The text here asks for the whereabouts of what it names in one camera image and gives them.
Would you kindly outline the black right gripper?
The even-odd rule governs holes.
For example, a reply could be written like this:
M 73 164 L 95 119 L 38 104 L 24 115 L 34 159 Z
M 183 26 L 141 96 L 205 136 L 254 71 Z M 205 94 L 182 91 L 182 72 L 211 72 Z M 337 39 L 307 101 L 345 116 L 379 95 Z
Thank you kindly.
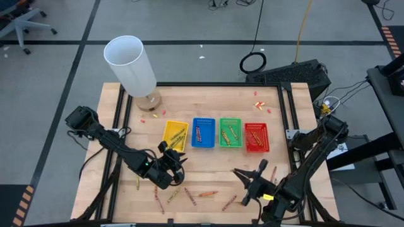
M 243 206 L 248 205 L 251 199 L 259 199 L 265 193 L 272 194 L 275 191 L 275 184 L 261 176 L 267 164 L 268 160 L 262 159 L 257 170 L 232 170 L 247 190 L 247 193 L 241 202 Z

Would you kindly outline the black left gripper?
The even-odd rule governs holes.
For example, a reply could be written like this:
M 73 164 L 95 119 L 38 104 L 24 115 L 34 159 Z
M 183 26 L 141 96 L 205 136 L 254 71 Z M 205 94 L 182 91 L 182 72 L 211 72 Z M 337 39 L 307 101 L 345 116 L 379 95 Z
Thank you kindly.
M 181 157 L 185 155 L 170 148 L 166 141 L 158 145 L 158 150 L 162 156 L 157 157 L 155 152 L 150 149 L 143 149 L 141 152 L 146 156 L 146 163 L 142 166 L 142 178 L 147 178 L 160 189 L 166 189 L 168 186 L 178 186 L 185 179 L 185 170 L 183 163 L 188 159 Z

